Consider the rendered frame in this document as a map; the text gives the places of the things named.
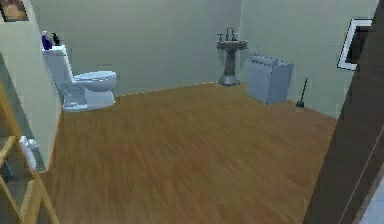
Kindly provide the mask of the grey pedestal sink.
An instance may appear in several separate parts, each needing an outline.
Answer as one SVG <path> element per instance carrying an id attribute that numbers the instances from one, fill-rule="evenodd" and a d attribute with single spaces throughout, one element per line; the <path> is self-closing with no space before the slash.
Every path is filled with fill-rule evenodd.
<path id="1" fill-rule="evenodd" d="M 216 48 L 226 52 L 223 74 L 218 82 L 222 86 L 236 86 L 240 84 L 236 76 L 236 52 L 248 48 L 247 40 L 238 40 L 233 27 L 227 27 L 226 33 L 218 33 Z"/>

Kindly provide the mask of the white framed wall picture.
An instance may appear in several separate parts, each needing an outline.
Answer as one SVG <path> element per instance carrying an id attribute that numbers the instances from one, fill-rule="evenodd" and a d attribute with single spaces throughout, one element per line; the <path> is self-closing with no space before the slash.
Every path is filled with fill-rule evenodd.
<path id="1" fill-rule="evenodd" d="M 354 18 L 350 21 L 340 52 L 338 68 L 351 71 L 356 69 L 371 25 L 371 19 Z"/>

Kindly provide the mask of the light wooden shelf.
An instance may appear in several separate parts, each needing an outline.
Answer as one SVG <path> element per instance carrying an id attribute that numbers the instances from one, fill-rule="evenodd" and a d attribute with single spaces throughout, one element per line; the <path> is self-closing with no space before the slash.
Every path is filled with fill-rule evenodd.
<path id="1" fill-rule="evenodd" d="M 0 82 L 0 224 L 60 224 Z"/>

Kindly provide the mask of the dark framed brown picture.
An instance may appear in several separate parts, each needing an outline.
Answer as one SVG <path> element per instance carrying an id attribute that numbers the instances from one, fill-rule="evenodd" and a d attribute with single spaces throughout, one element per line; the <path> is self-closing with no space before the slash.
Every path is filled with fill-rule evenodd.
<path id="1" fill-rule="evenodd" d="M 5 22 L 28 20 L 22 0 L 0 0 L 0 14 Z"/>

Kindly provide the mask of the black plunger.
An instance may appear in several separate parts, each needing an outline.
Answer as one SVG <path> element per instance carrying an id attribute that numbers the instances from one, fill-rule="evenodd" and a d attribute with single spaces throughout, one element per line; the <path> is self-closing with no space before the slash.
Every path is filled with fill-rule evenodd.
<path id="1" fill-rule="evenodd" d="M 304 95 L 305 95 L 307 83 L 308 83 L 308 78 L 305 78 L 303 89 L 302 89 L 302 92 L 301 92 L 301 97 L 300 97 L 300 99 L 295 104 L 295 106 L 298 107 L 298 108 L 304 108 L 305 107 Z"/>

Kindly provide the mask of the blue bottle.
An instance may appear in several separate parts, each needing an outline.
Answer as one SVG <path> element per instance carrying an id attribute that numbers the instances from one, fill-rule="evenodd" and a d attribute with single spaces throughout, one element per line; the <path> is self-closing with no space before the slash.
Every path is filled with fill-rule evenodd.
<path id="1" fill-rule="evenodd" d="M 52 43 L 51 41 L 49 40 L 48 36 L 47 36 L 47 32 L 46 31 L 43 31 L 41 33 L 41 41 L 42 41 L 42 46 L 45 50 L 50 50 L 52 48 Z"/>

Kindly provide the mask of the white toilet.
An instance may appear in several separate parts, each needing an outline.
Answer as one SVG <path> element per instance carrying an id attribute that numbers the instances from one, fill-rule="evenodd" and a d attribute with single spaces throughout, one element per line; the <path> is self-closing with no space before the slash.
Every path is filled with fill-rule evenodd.
<path id="1" fill-rule="evenodd" d="M 63 95 L 63 110 L 80 112 L 112 106 L 112 89 L 117 74 L 113 71 L 93 71 L 74 75 L 65 45 L 42 49 L 42 55 Z"/>

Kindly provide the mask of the grey blue laundry bin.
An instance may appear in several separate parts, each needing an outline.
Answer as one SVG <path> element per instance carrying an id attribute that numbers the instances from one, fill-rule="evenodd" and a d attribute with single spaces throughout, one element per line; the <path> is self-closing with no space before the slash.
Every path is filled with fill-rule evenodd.
<path id="1" fill-rule="evenodd" d="M 293 68 L 293 63 L 258 53 L 251 54 L 246 78 L 246 95 L 263 104 L 285 101 Z"/>

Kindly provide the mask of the dark brown door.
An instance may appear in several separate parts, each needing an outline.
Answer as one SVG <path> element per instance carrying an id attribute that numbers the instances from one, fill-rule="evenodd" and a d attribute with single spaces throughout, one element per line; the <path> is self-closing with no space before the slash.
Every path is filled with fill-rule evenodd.
<path id="1" fill-rule="evenodd" d="M 302 224 L 353 224 L 382 166 L 384 0 L 379 0 Z"/>

